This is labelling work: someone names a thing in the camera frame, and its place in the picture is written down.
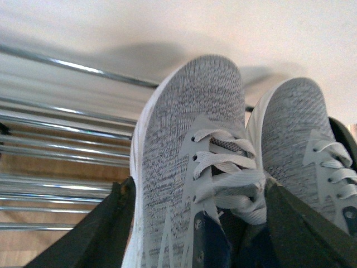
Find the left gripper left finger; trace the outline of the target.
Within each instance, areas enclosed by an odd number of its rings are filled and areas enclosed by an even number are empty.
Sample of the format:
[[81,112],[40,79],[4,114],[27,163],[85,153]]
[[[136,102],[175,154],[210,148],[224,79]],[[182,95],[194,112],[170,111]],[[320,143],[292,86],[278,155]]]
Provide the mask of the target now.
[[26,267],[121,267],[135,197],[133,178],[114,182],[95,209]]

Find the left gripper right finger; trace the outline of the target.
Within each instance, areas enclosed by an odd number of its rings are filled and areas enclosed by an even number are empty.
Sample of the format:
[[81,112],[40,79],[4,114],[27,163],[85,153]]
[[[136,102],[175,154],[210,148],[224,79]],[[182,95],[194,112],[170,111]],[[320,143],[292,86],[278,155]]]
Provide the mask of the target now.
[[246,229],[238,267],[356,267],[356,238],[275,179],[266,184],[266,223]]

